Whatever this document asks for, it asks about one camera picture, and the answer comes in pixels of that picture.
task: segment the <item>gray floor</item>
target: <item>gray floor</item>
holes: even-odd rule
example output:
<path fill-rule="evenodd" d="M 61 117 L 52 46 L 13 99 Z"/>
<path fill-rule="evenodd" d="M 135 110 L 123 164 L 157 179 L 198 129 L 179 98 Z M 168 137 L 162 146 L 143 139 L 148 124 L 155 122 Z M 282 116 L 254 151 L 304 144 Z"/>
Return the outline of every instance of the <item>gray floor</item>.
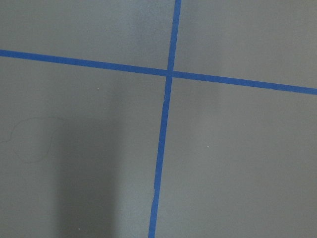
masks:
<path fill-rule="evenodd" d="M 173 0 L 2 1 L 0 49 L 166 69 Z M 175 70 L 317 88 L 317 3 L 183 0 Z M 0 58 L 0 237 L 148 236 L 165 78 Z M 173 81 L 158 238 L 313 238 L 317 97 Z"/>

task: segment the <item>vertical blue line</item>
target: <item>vertical blue line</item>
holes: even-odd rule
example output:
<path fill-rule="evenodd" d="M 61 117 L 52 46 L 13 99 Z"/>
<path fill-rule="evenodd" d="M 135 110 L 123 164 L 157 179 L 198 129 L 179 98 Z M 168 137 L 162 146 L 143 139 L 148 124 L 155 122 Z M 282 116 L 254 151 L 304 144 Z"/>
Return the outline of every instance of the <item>vertical blue line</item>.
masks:
<path fill-rule="evenodd" d="M 158 217 L 158 208 L 159 208 L 159 191 L 160 191 L 160 182 L 161 182 L 162 169 L 163 169 L 165 138 L 166 138 L 168 110 L 169 110 L 169 102 L 170 102 L 170 94 L 172 89 L 172 79 L 173 79 L 174 62 L 175 62 L 175 54 L 176 54 L 180 6 L 181 6 L 181 0 L 175 0 L 172 33 L 170 37 L 169 54 L 168 54 L 167 74 L 166 74 L 166 81 L 165 81 L 165 96 L 164 96 L 164 103 L 163 103 L 162 116 L 161 116 L 161 122 L 160 122 L 159 140 L 158 140 L 158 143 L 159 143 L 158 156 L 157 156 L 157 165 L 155 169 L 155 178 L 154 178 L 154 196 L 153 196 L 151 216 L 150 216 L 149 238 L 155 237 L 155 230 L 157 226 L 157 217 Z"/>

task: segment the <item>blue tape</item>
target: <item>blue tape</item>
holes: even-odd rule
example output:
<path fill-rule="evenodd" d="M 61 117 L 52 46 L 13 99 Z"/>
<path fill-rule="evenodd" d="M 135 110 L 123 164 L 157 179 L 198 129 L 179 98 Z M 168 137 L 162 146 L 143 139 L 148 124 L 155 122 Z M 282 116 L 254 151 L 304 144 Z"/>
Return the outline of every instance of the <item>blue tape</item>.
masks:
<path fill-rule="evenodd" d="M 173 70 L 174 70 L 174 62 L 175 62 L 175 54 L 176 54 L 180 7 L 181 7 L 181 0 L 175 0 L 172 33 L 170 37 L 169 54 L 168 54 L 167 75 L 166 75 L 166 82 L 165 82 L 165 92 L 164 92 L 165 97 L 164 97 L 164 103 L 163 103 L 163 109 L 162 109 L 159 140 L 158 140 L 158 143 L 159 143 L 158 156 L 157 156 L 157 164 L 156 164 L 155 178 L 154 178 L 154 196 L 153 196 L 153 202 L 151 207 L 149 238 L 155 237 L 155 231 L 157 226 L 160 182 L 161 182 L 162 169 L 163 169 L 165 139 L 166 139 L 168 111 L 169 111 L 170 94 L 172 89 Z"/>
<path fill-rule="evenodd" d="M 179 71 L 174 71 L 173 77 L 317 95 L 317 88 L 306 88 L 306 87 L 300 87 L 300 86 L 292 86 L 292 85 L 278 84 L 278 83 L 267 83 L 267 82 L 253 81 L 253 80 L 246 80 L 246 79 L 227 78 L 227 77 L 212 76 L 212 75 L 197 74 L 197 73 L 186 73 L 186 72 L 179 72 Z"/>
<path fill-rule="evenodd" d="M 17 51 L 6 51 L 6 50 L 0 50 L 0 56 L 26 59 L 26 60 L 38 60 L 38 61 L 45 61 L 45 62 L 52 62 L 52 63 L 63 63 L 63 64 L 70 64 L 70 65 L 92 67 L 92 68 L 112 69 L 112 70 L 132 72 L 132 73 L 144 73 L 144 74 L 151 74 L 151 75 L 166 76 L 165 69 L 138 67 L 138 66 L 132 66 L 132 65 L 99 62 L 99 61 L 85 60 L 85 59 L 73 59 L 73 58 L 66 58 L 66 57 L 47 56 L 47 55 L 17 52 Z"/>

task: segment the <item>horizontal blue line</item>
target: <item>horizontal blue line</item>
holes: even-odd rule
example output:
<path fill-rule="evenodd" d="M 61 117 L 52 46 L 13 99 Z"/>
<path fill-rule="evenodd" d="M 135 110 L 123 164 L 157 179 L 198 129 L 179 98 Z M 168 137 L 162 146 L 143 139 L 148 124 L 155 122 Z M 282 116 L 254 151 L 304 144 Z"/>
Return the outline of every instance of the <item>horizontal blue line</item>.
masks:
<path fill-rule="evenodd" d="M 92 67 L 92 68 L 112 69 L 112 70 L 132 72 L 132 73 L 144 73 L 144 74 L 151 74 L 151 75 L 166 76 L 165 69 L 138 67 L 138 66 L 132 66 L 132 65 L 99 62 L 99 61 L 85 60 L 85 59 L 47 56 L 47 55 L 17 52 L 17 51 L 6 51 L 6 50 L 0 50 L 0 56 L 26 59 L 26 60 L 38 60 L 38 61 L 45 61 L 45 62 L 52 62 L 52 63 L 63 63 L 63 64 L 70 64 L 70 65 Z"/>
<path fill-rule="evenodd" d="M 221 77 L 221 76 L 212 76 L 212 75 L 197 74 L 197 73 L 186 73 L 186 72 L 180 72 L 180 71 L 174 71 L 173 77 L 317 95 L 317 88 L 306 88 L 301 86 L 268 83 L 268 82 L 253 81 L 253 80 L 246 80 L 246 79 L 227 78 L 227 77 Z"/>

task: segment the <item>blue line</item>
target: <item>blue line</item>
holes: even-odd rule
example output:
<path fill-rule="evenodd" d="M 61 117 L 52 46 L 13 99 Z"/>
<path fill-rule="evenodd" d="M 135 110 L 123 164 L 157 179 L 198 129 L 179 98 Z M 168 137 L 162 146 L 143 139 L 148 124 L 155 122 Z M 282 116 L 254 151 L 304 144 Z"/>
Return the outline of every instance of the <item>blue line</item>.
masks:
<path fill-rule="evenodd" d="M 153 196 L 153 202 L 151 207 L 149 238 L 155 237 L 155 231 L 157 226 L 157 217 L 158 217 L 158 208 L 159 208 L 159 191 L 160 191 L 160 182 L 161 182 L 162 169 L 163 169 L 165 139 L 166 139 L 169 102 L 170 102 L 170 94 L 172 89 L 173 70 L 174 70 L 174 62 L 175 62 L 175 54 L 176 54 L 180 7 L 181 7 L 181 0 L 175 0 L 172 33 L 170 37 L 169 54 L 168 54 L 167 75 L 166 75 L 166 82 L 165 82 L 165 97 L 164 97 L 162 116 L 161 116 L 161 122 L 160 122 L 159 139 L 158 139 L 158 143 L 159 143 L 158 156 L 157 156 L 157 164 L 156 164 L 155 178 L 154 178 L 154 196 Z"/>
<path fill-rule="evenodd" d="M 292 86 L 292 85 L 278 84 L 278 83 L 267 83 L 267 82 L 253 81 L 253 80 L 246 80 L 246 79 L 227 78 L 227 77 L 212 76 L 212 75 L 197 74 L 197 73 L 186 73 L 186 72 L 179 72 L 179 71 L 174 71 L 173 77 L 317 95 L 317 88 L 307 88 L 307 87 Z"/>
<path fill-rule="evenodd" d="M 118 64 L 118 63 L 99 62 L 99 61 L 92 61 L 92 60 L 85 60 L 85 59 L 58 57 L 58 56 L 47 56 L 47 55 L 17 52 L 17 51 L 0 50 L 0 56 L 26 59 L 26 60 L 45 61 L 45 62 L 52 62 L 52 63 L 63 63 L 63 64 L 70 64 L 70 65 L 92 67 L 92 68 L 112 69 L 112 70 L 119 70 L 119 71 L 125 71 L 125 72 L 133 72 L 133 73 L 144 73 L 144 74 L 159 75 L 159 76 L 166 76 L 166 72 L 167 72 L 167 70 L 165 69 L 138 67 L 138 66 Z"/>

